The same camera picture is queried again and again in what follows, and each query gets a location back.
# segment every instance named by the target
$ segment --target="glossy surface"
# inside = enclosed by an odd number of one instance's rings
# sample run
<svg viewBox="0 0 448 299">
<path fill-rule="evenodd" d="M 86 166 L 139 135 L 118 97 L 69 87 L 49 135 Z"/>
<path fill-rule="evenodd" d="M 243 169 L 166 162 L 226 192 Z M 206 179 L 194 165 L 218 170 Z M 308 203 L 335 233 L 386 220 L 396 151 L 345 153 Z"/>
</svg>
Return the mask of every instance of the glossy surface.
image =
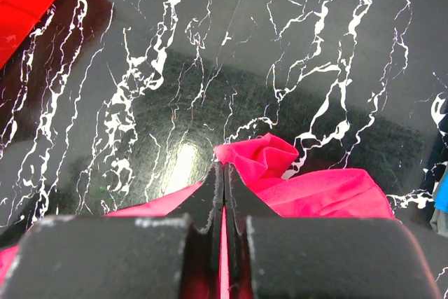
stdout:
<svg viewBox="0 0 448 299">
<path fill-rule="evenodd" d="M 44 214 L 104 214 L 204 177 L 266 132 L 286 176 L 360 167 L 419 239 L 447 161 L 446 0 L 56 0 L 1 70 L 3 245 Z"/>
</svg>

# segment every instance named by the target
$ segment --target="pink fabric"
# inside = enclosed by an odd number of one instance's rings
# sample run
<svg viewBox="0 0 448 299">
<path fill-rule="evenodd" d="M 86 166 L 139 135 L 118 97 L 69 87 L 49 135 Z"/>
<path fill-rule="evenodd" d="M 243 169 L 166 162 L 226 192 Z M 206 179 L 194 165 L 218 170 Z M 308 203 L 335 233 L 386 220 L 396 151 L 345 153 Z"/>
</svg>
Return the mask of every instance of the pink fabric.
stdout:
<svg viewBox="0 0 448 299">
<path fill-rule="evenodd" d="M 395 218 L 382 190 L 362 169 L 330 169 L 283 180 L 281 175 L 296 159 L 298 152 L 271 134 L 217 146 L 215 154 L 223 164 L 234 164 L 244 183 L 281 216 Z M 121 209 L 107 216 L 164 216 L 200 185 L 196 183 L 160 199 Z M 17 249 L 14 246 L 0 252 L 0 284 Z M 222 252 L 222 257 L 227 260 L 227 249 Z M 228 274 L 228 270 L 225 263 L 221 267 L 222 278 Z"/>
<path fill-rule="evenodd" d="M 227 250 L 227 221 L 226 210 L 223 207 L 223 222 L 221 223 L 221 244 L 219 254 L 219 284 L 220 284 L 220 299 L 230 299 L 229 296 L 229 258 Z"/>
</svg>

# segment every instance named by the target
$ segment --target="dark floor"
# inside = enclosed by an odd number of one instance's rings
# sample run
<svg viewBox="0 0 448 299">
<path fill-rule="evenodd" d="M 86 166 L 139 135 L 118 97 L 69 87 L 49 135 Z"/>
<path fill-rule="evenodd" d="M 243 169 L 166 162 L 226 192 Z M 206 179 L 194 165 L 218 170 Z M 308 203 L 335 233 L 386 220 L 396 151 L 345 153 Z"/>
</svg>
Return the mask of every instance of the dark floor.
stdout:
<svg viewBox="0 0 448 299">
<path fill-rule="evenodd" d="M 44 214 L 104 214 L 201 179 L 266 132 L 286 176 L 361 167 L 417 236 L 448 161 L 446 0 L 56 0 L 0 71 L 0 243 Z"/>
</svg>

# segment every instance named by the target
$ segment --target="blue object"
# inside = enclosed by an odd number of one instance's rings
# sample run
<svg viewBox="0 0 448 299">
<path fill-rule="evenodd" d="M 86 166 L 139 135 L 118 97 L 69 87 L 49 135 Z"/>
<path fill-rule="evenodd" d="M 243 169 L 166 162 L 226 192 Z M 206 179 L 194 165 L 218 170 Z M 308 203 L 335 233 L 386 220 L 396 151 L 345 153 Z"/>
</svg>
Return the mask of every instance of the blue object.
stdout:
<svg viewBox="0 0 448 299">
<path fill-rule="evenodd" d="M 434 201 L 435 208 L 448 212 L 448 174 L 444 174 Z"/>
</svg>

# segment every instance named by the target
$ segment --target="folded fabric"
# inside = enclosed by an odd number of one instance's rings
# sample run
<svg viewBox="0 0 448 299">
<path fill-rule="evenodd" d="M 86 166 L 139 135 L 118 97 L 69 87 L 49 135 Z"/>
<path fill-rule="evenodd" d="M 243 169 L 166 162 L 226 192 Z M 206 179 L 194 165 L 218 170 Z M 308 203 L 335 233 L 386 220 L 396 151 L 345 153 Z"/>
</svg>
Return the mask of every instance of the folded fabric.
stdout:
<svg viewBox="0 0 448 299">
<path fill-rule="evenodd" d="M 223 164 L 234 164 L 244 183 L 281 216 L 395 218 L 382 190 L 362 169 L 329 169 L 283 180 L 281 176 L 297 158 L 298 152 L 294 146 L 271 134 L 217 146 L 215 154 Z M 200 183 L 196 183 L 107 216 L 164 216 L 199 186 Z M 223 250 L 226 260 L 227 251 Z M 17 247 L 13 247 L 0 252 L 0 283 L 16 251 Z"/>
<path fill-rule="evenodd" d="M 448 237 L 448 213 L 434 209 L 433 217 L 429 223 L 433 227 L 434 232 L 443 237 Z"/>
</svg>

